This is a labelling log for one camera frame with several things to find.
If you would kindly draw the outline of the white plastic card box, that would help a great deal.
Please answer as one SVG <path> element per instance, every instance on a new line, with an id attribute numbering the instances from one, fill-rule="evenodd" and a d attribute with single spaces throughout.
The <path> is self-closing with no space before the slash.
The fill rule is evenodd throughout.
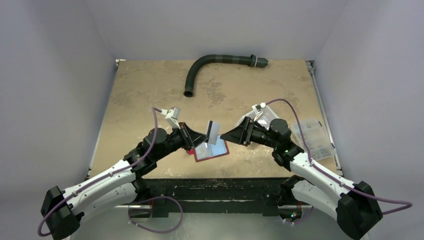
<path id="1" fill-rule="evenodd" d="M 279 119 L 280 117 L 264 102 L 260 104 L 255 104 L 252 107 L 252 110 L 244 114 L 237 122 L 236 126 L 239 125 L 245 117 L 251 118 L 254 122 L 258 123 L 260 126 L 269 129 L 271 121 L 274 119 Z"/>

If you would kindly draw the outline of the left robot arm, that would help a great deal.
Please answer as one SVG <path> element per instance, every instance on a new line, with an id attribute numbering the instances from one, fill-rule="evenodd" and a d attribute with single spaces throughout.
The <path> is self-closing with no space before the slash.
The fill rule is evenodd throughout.
<path id="1" fill-rule="evenodd" d="M 208 133 L 192 130 L 185 122 L 179 122 L 171 133 L 153 128 L 134 149 L 102 173 L 65 189 L 50 188 L 41 206 L 43 219 L 38 235 L 51 236 L 54 240 L 69 237 L 80 227 L 89 210 L 96 209 L 95 201 L 125 184 L 130 187 L 132 201 L 138 205 L 146 203 L 149 191 L 138 185 L 141 177 L 155 169 L 160 159 L 179 149 L 195 149 L 209 137 Z"/>

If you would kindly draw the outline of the red card holder wallet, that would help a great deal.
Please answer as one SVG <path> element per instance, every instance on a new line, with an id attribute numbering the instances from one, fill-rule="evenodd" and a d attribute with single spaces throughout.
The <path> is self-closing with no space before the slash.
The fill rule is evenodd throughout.
<path id="1" fill-rule="evenodd" d="M 226 141 L 218 138 L 216 144 L 202 143 L 194 149 L 187 150 L 186 153 L 198 162 L 229 155 L 230 151 Z"/>

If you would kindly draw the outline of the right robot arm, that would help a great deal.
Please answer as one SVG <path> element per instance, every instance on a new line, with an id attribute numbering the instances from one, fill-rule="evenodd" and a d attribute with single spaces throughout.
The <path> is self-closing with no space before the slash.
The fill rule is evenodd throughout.
<path id="1" fill-rule="evenodd" d="M 256 143 L 272 148 L 274 161 L 294 174 L 283 183 L 281 200 L 288 204 L 296 200 L 308 203 L 336 220 L 351 239 L 362 239 L 383 218 L 372 187 L 326 169 L 296 145 L 291 134 L 284 119 L 275 118 L 269 127 L 264 127 L 246 116 L 220 138 L 238 145 Z"/>

